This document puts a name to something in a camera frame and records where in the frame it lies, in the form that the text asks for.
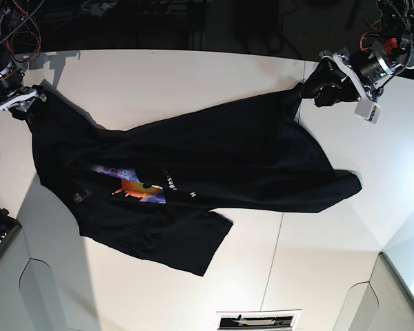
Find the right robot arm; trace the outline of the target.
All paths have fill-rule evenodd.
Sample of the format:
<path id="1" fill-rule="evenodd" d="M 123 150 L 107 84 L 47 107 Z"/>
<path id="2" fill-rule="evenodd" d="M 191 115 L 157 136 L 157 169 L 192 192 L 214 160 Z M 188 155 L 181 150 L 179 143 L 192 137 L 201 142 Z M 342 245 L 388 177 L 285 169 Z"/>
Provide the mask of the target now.
<path id="1" fill-rule="evenodd" d="M 0 115 L 4 111 L 24 120 L 26 112 L 35 100 L 45 101 L 43 88 L 25 86 L 23 66 L 41 53 L 41 33 L 35 21 L 35 14 L 44 4 L 29 1 L 0 1 Z M 35 41 L 34 50 L 29 55 L 17 55 L 13 39 L 20 33 L 28 33 Z"/>

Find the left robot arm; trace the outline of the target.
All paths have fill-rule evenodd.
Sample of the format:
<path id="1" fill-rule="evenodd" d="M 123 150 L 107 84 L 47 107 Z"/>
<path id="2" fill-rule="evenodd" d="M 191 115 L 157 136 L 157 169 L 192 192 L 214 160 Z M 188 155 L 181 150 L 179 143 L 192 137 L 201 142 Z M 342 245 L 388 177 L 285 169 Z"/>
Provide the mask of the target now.
<path id="1" fill-rule="evenodd" d="M 380 20 L 368 23 L 359 48 L 325 50 L 301 96 L 319 107 L 339 102 L 376 102 L 385 86 L 405 70 L 414 69 L 414 1 L 377 1 Z"/>

